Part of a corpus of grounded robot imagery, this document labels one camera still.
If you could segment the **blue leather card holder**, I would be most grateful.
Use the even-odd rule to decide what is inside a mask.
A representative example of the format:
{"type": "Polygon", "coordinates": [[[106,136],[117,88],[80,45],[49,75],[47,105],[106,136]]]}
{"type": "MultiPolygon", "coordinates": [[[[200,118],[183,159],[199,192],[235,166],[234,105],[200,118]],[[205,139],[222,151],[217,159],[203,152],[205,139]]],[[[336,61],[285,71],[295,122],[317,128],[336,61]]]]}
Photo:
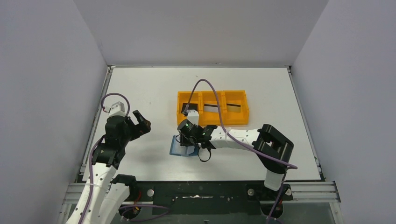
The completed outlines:
{"type": "Polygon", "coordinates": [[[179,142],[180,136],[174,135],[172,138],[171,146],[170,146],[170,155],[173,156],[182,156],[182,157],[192,157],[198,155],[198,148],[194,146],[182,146],[179,142]]]}

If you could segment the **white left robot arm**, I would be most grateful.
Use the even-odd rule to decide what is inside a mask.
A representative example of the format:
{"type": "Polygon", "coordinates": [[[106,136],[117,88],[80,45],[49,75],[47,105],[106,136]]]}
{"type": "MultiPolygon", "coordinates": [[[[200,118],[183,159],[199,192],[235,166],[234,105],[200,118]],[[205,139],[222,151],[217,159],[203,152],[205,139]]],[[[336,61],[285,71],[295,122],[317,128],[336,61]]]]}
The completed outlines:
{"type": "Polygon", "coordinates": [[[89,156],[89,179],[68,224],[108,224],[129,196],[139,195],[134,176],[116,174],[127,144],[151,130],[150,121],[138,110],[133,115],[137,124],[123,112],[107,118],[105,134],[94,144],[89,156]]]}

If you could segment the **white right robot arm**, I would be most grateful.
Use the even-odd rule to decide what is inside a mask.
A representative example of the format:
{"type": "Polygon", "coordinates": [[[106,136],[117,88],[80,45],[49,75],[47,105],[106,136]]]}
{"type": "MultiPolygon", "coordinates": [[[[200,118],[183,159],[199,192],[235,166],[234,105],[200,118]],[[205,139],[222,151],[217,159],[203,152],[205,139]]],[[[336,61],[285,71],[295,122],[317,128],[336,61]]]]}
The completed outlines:
{"type": "Polygon", "coordinates": [[[232,148],[255,153],[266,168],[264,187],[278,191],[288,169],[296,169],[290,164],[294,143],[269,124],[261,128],[240,130],[225,129],[217,125],[205,127],[183,120],[177,130],[182,146],[193,146],[211,151],[232,148]]]}

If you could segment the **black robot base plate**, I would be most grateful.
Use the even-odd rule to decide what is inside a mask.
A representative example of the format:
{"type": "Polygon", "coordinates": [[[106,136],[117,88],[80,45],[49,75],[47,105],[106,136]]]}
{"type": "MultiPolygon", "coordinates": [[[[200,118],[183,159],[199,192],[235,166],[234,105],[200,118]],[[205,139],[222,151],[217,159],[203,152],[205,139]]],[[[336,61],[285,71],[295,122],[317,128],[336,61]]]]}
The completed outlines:
{"type": "Polygon", "coordinates": [[[153,215],[271,215],[278,218],[283,202],[293,199],[291,186],[273,191],[263,181],[138,181],[121,202],[153,204],[153,215]]]}

